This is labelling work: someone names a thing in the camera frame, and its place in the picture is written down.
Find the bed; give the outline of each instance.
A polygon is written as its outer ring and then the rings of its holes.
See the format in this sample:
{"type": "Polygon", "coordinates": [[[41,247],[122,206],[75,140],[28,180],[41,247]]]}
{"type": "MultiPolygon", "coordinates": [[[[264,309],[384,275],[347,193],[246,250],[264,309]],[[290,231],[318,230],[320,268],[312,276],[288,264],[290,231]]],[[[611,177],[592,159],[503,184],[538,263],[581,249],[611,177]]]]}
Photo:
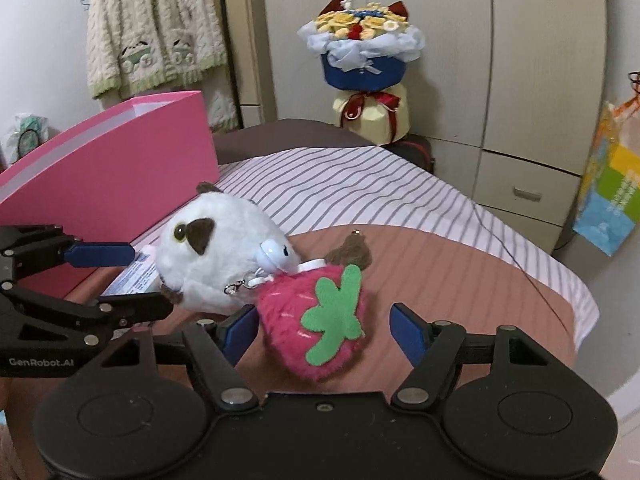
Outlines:
{"type": "MultiPolygon", "coordinates": [[[[598,319],[587,287],[570,270],[437,177],[327,124],[285,120],[216,138],[218,187],[257,202],[305,257],[322,257],[352,230],[372,251],[364,287],[373,294],[376,327],[361,357],[321,385],[298,380],[265,350],[262,335],[238,364],[258,393],[371,391],[387,395],[410,364],[388,330],[388,310],[401,301],[427,320],[449,319],[468,332],[495,333],[514,324],[571,366],[598,319]]],[[[165,221],[135,241],[154,243],[165,221]]],[[[101,293],[113,269],[100,269],[69,299],[101,293]]],[[[202,316],[176,308],[154,325],[167,333],[202,316]]],[[[461,381],[486,373],[467,367],[461,381]]],[[[180,367],[163,373],[186,382],[180,367]]],[[[31,440],[31,417],[57,380],[14,380],[7,419],[29,480],[46,478],[31,440]]]]}

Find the white tulle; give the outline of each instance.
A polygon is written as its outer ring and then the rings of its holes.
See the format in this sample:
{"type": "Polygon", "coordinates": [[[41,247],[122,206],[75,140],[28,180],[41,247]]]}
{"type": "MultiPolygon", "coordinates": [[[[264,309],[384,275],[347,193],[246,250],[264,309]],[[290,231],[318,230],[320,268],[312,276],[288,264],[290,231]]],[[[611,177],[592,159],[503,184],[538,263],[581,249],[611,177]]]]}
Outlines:
{"type": "Polygon", "coordinates": [[[298,35],[316,56],[328,54],[327,61],[343,72],[364,68],[373,57],[389,56],[409,62],[420,57],[425,39],[420,29],[410,25],[404,32],[388,32],[372,40],[334,41],[331,32],[318,32],[314,22],[300,28],[298,35]]]}

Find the yellow flower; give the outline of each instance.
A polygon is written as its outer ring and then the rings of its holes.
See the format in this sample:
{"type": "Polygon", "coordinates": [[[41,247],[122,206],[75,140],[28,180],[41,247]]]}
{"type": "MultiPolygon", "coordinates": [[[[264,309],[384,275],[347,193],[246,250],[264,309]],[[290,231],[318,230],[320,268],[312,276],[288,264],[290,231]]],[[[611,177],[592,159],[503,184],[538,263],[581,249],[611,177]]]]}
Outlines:
{"type": "Polygon", "coordinates": [[[317,22],[328,22],[335,14],[335,11],[332,10],[331,12],[326,12],[324,14],[320,14],[320,16],[318,16],[316,18],[317,22]]]}
{"type": "Polygon", "coordinates": [[[385,25],[386,18],[376,18],[375,16],[367,16],[362,20],[361,25],[364,28],[377,28],[382,29],[383,25],[385,25]]]}
{"type": "Polygon", "coordinates": [[[344,28],[339,28],[338,30],[336,30],[334,32],[334,38],[336,40],[345,40],[347,38],[347,34],[349,33],[349,29],[344,27],[344,28]]]}
{"type": "Polygon", "coordinates": [[[365,28],[360,33],[360,39],[361,40],[372,40],[375,37],[376,37],[376,31],[373,30],[372,28],[365,28]]]}
{"type": "Polygon", "coordinates": [[[347,27],[348,25],[353,25],[354,23],[358,23],[359,21],[360,19],[356,18],[352,14],[348,14],[346,12],[336,12],[331,21],[329,21],[329,25],[331,25],[333,28],[342,28],[347,27]]]}
{"type": "Polygon", "coordinates": [[[406,22],[406,18],[404,16],[398,16],[397,14],[394,14],[392,12],[388,13],[386,18],[388,20],[394,20],[395,22],[400,22],[400,23],[406,22]]]}

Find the paper label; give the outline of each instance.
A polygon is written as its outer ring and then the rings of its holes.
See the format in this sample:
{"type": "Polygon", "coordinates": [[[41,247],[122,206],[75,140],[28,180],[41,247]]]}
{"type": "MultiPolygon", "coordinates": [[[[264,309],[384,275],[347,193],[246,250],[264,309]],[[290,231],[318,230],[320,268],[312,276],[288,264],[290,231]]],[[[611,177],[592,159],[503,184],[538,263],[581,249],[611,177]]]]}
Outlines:
{"type": "Polygon", "coordinates": [[[158,290],[160,277],[156,269],[156,248],[144,246],[136,259],[113,280],[102,295],[140,294],[158,290]]]}

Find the colorful shopping bag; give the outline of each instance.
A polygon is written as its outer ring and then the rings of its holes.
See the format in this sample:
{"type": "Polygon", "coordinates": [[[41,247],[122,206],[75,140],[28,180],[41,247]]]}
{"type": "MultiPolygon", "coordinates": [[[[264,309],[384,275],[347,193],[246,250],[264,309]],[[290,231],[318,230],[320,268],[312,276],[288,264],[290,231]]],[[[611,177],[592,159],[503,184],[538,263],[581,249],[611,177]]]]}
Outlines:
{"type": "Polygon", "coordinates": [[[639,107],[605,104],[578,192],[574,231],[609,256],[640,220],[639,107]]]}

